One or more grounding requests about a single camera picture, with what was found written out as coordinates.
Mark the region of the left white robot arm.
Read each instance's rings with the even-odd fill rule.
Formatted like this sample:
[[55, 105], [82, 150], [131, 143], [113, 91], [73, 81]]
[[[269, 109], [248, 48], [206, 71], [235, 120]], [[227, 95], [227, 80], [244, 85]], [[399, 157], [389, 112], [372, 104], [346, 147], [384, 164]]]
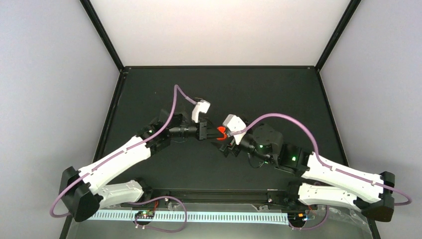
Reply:
[[165, 124], [168, 117], [169, 113], [162, 110], [159, 117], [106, 157], [79, 170], [71, 166], [62, 172], [59, 194], [76, 222], [87, 220], [99, 209], [139, 201], [144, 193], [140, 180], [112, 185], [109, 182], [168, 147], [173, 138], [208, 140], [224, 136], [208, 118], [200, 117], [195, 122], [186, 113], [175, 113]]

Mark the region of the red round cap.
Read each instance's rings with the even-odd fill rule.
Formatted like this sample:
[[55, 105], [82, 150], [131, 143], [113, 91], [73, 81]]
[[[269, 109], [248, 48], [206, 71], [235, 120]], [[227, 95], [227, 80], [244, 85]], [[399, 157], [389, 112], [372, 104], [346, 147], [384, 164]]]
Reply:
[[219, 140], [219, 141], [226, 140], [227, 139], [226, 127], [224, 127], [224, 126], [218, 126], [217, 127], [217, 130], [221, 133], [221, 135], [218, 138], [216, 138], [216, 139]]

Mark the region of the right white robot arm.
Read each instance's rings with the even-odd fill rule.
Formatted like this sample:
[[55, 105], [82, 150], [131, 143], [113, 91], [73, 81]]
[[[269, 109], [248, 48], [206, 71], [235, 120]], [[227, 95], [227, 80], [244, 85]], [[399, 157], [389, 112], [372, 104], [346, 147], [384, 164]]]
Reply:
[[249, 158], [259, 158], [297, 177], [298, 182], [290, 182], [289, 191], [283, 195], [291, 209], [301, 204], [322, 204], [349, 208], [379, 222], [392, 219], [395, 175], [388, 171], [366, 173], [316, 156], [315, 152], [285, 143], [283, 135], [267, 124], [233, 136], [220, 151], [234, 156], [245, 152]]

